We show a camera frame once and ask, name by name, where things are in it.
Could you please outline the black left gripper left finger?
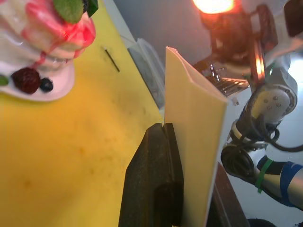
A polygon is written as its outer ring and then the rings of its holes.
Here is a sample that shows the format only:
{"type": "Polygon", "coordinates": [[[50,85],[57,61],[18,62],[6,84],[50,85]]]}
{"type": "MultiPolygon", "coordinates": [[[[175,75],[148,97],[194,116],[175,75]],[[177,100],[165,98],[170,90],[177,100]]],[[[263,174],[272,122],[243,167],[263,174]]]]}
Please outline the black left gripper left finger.
{"type": "Polygon", "coordinates": [[[179,227],[184,177],[172,123],[148,128],[130,161],[121,202],[120,227],[179,227]]]}

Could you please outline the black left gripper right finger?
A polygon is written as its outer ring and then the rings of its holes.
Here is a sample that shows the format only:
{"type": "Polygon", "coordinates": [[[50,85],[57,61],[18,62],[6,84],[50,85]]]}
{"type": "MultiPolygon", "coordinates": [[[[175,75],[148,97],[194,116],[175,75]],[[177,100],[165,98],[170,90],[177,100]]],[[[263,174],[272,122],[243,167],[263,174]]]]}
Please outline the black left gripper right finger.
{"type": "Polygon", "coordinates": [[[249,226],[228,175],[221,164],[217,167],[207,225],[209,227],[249,226]]]}

